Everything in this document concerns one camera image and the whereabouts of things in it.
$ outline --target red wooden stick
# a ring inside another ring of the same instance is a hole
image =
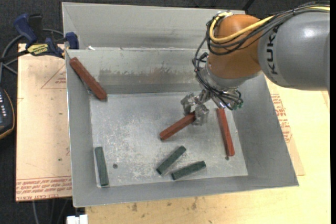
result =
[[[189,124],[193,123],[196,120],[195,112],[190,113],[189,115],[185,116],[184,118],[180,119],[178,122],[174,123],[164,131],[160,133],[161,140],[166,140],[167,138],[171,137],[173,134],[177,133],[178,131],[182,130]]]
[[[229,125],[227,123],[224,109],[217,109],[217,117],[219,121],[220,131],[222,133],[222,137],[224,140],[226,156],[232,157],[233,155],[235,155],[235,149],[233,147],[231,133],[230,133]]]

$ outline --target green block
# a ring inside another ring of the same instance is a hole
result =
[[[107,174],[103,148],[101,146],[95,147],[94,152],[95,152],[95,155],[96,155],[100,185],[102,187],[108,186],[109,176]]]
[[[198,172],[199,170],[202,170],[206,167],[205,161],[193,163],[191,165],[188,165],[180,170],[177,170],[172,173],[173,180],[178,180],[181,177],[191,175],[195,172]]]
[[[185,151],[186,148],[180,146],[156,169],[156,171],[162,175]]]

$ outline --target clamp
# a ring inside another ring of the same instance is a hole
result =
[[[59,48],[51,38],[45,38],[42,28],[42,16],[40,14],[18,16],[14,21],[14,27],[20,35],[26,37],[26,51],[34,56],[50,55],[64,58],[64,50]],[[66,33],[64,39],[66,48],[79,49],[77,35],[74,32]]]

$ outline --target orange object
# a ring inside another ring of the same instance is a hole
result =
[[[218,26],[215,28],[215,37],[223,38],[230,36],[256,22],[259,19],[246,15],[246,14],[235,14],[224,18],[219,22]],[[245,38],[249,32],[246,32],[226,43],[226,45],[236,42],[240,39]],[[242,77],[251,76],[261,70],[258,62],[258,39],[261,33],[246,40],[239,50],[236,50],[228,55],[215,55],[209,53],[208,67],[211,72],[219,78],[223,79],[237,79]],[[213,48],[214,52],[225,52],[224,48]]]
[[[167,138],[171,137],[178,131],[182,130],[189,124],[193,123],[196,120],[195,112],[192,112],[185,116],[184,118],[180,119],[178,122],[174,123],[164,131],[160,133],[161,140],[166,140]]]
[[[88,85],[99,100],[106,99],[107,94],[102,86],[94,79],[77,57],[72,58],[69,63],[77,75]]]
[[[219,121],[220,131],[222,133],[222,137],[224,140],[226,156],[232,157],[235,155],[235,149],[233,147],[231,133],[230,133],[229,125],[227,123],[227,119],[225,115],[225,110],[217,109],[217,117]]]

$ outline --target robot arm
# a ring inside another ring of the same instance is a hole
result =
[[[300,90],[329,91],[330,5],[309,3],[265,19],[250,15],[217,14],[207,24],[209,53],[193,60],[202,91],[187,95],[181,104],[203,124],[204,103],[212,99],[219,108],[242,107],[238,87],[264,73],[275,84]]]

